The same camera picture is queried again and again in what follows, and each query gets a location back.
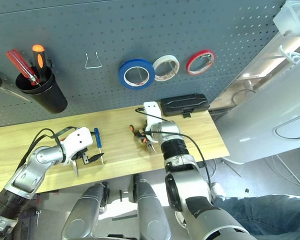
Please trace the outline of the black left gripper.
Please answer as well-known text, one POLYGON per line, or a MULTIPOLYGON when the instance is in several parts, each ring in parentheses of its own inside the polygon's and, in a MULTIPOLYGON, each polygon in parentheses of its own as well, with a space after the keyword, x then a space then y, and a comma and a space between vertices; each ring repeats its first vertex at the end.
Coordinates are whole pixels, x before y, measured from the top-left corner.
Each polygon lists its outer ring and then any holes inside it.
POLYGON ((78 159, 82 159, 83 163, 85 165, 87 165, 88 163, 93 163, 95 161, 97 161, 98 159, 102 158, 102 156, 104 155, 104 153, 98 153, 96 155, 93 155, 92 157, 88 158, 87 156, 87 148, 84 148, 80 151, 78 151, 75 155, 74 155, 74 160, 78 160, 78 159))

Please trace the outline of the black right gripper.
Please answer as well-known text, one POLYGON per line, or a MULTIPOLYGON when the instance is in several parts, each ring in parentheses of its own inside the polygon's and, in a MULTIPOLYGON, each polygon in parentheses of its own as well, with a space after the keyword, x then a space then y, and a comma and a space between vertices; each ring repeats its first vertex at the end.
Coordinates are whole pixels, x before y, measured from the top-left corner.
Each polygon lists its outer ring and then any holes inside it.
POLYGON ((142 134, 139 130, 136 131, 136 137, 142 145, 151 143, 149 139, 147 139, 147 137, 144 134, 142 134))

